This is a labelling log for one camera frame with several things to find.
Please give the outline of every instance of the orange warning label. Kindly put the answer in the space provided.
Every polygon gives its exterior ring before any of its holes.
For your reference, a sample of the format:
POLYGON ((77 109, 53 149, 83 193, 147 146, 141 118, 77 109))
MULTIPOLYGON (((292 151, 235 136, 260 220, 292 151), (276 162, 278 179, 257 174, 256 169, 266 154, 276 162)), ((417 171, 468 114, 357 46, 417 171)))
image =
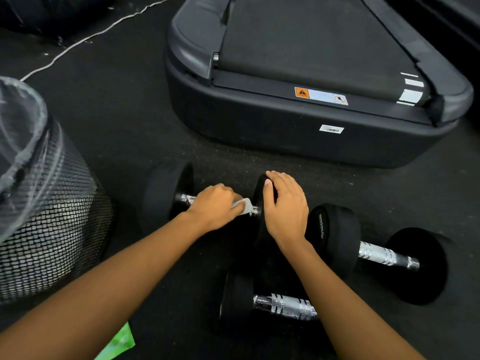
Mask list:
POLYGON ((295 87, 295 95, 302 98, 310 98, 310 93, 306 88, 295 87))

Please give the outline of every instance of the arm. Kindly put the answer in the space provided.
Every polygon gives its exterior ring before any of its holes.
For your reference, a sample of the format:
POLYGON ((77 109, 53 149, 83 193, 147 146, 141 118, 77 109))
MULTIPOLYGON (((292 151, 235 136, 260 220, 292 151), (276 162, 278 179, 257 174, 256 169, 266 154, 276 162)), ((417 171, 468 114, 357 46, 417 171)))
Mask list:
POLYGON ((320 259, 305 239, 308 206, 298 183, 267 172, 263 189, 267 229, 300 278, 339 358, 424 359, 320 259), (278 191, 276 204, 273 187, 278 191))
POLYGON ((208 231, 243 212, 222 184, 187 212, 120 251, 48 298, 0 334, 3 359, 93 359, 182 254, 208 231))

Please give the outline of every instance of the forearm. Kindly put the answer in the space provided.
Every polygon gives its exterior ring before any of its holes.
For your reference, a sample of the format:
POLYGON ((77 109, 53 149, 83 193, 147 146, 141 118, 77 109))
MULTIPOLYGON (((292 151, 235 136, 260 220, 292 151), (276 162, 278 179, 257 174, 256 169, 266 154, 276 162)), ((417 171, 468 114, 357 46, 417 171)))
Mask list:
POLYGON ((320 259, 307 240, 281 247, 339 358, 423 359, 320 259))
POLYGON ((183 213, 117 253, 0 334, 6 359, 92 359, 203 228, 183 213))

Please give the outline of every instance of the dumbbell handle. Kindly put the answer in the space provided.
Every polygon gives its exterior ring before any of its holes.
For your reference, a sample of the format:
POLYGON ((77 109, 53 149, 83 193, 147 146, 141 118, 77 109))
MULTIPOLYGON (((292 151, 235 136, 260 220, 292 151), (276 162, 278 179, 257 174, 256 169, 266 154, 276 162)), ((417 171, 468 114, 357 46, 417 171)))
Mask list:
POLYGON ((317 311, 310 304, 310 301, 280 294, 255 295, 253 297, 253 309, 300 321, 318 320, 317 311))
POLYGON ((417 258, 398 254, 389 248, 384 248, 364 241, 360 241, 358 257, 384 264, 386 266, 401 266, 413 271, 420 269, 420 262, 417 258))
MULTIPOLYGON (((183 194, 180 195, 180 202, 182 202, 182 203, 184 203, 188 206, 191 206, 194 203, 196 198, 197 198, 196 196, 191 196, 189 194, 184 194, 183 193, 183 194)), ((257 213, 258 213, 258 207, 253 206, 249 215, 250 216, 255 216, 255 215, 257 215, 257 213)))

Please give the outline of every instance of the white cable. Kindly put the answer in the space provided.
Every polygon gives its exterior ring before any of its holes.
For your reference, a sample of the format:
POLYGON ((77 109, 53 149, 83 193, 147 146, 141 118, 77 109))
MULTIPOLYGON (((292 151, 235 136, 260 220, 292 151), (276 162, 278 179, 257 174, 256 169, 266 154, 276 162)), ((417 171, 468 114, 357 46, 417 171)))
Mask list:
POLYGON ((34 74, 36 74, 36 73, 38 73, 38 72, 40 72, 40 71, 44 71, 44 70, 46 70, 47 68, 50 68, 51 66, 53 66, 53 63, 55 63, 60 57, 63 57, 68 51, 72 50, 73 48, 75 48, 76 46, 80 45, 81 43, 86 42, 88 39, 91 39, 91 38, 93 38, 94 36, 99 36, 100 34, 106 33, 106 32, 109 31, 111 28, 113 28, 115 25, 117 25, 118 23, 121 23, 121 22, 124 21, 125 19, 133 18, 134 16, 143 14, 148 8, 151 8, 152 6, 155 6, 155 5, 163 4, 165 1, 168 1, 168 0, 162 0, 162 1, 153 2, 153 4, 150 4, 150 5, 145 6, 142 11, 138 11, 138 12, 135 12, 134 14, 127 15, 127 16, 124 16, 124 17, 118 19, 116 22, 114 22, 113 24, 111 24, 111 25, 110 25, 108 28, 106 28, 105 30, 96 32, 95 34, 92 34, 91 36, 87 36, 86 38, 83 38, 83 39, 81 39, 80 41, 77 41, 75 44, 70 45, 67 49, 65 49, 63 52, 61 52, 60 54, 58 54, 55 58, 53 58, 52 61, 51 61, 50 63, 48 63, 46 66, 43 66, 43 67, 41 67, 41 68, 38 68, 38 69, 35 69, 35 70, 31 71, 30 73, 28 73, 25 77, 21 78, 20 80, 21 80, 22 82, 24 82, 27 78, 32 77, 34 74))

